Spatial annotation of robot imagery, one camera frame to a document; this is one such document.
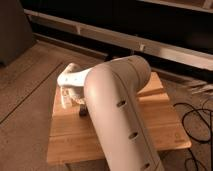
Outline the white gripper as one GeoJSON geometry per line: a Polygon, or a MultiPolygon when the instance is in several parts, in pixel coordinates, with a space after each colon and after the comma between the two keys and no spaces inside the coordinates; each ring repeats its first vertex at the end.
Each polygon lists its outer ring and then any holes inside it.
{"type": "Polygon", "coordinates": [[[63,105],[84,105],[85,98],[82,88],[61,88],[61,100],[63,105]]]}

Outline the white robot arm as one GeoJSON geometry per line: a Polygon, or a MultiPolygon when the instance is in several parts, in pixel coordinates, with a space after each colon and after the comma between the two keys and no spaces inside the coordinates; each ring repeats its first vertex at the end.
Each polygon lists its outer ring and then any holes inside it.
{"type": "Polygon", "coordinates": [[[111,171],[164,171],[141,118],[137,93],[151,68],[140,56],[114,59],[77,71],[69,64],[58,76],[72,98],[84,98],[111,171]]]}

